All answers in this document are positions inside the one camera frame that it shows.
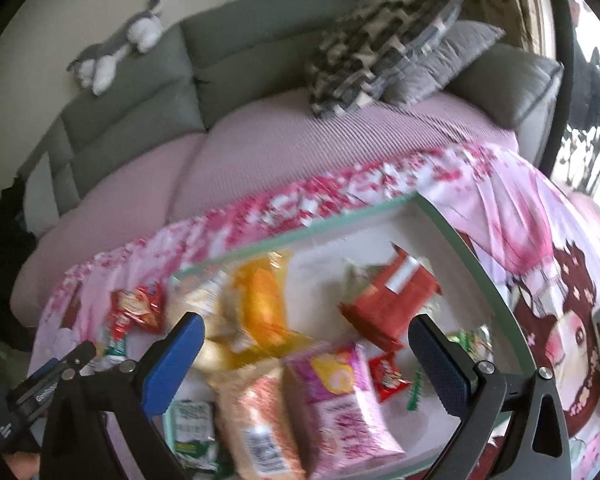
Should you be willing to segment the person left hand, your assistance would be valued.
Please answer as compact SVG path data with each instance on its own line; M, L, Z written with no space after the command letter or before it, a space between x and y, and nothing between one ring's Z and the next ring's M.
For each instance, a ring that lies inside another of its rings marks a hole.
M36 453L15 452L3 458L18 480L32 480L40 472L41 456Z

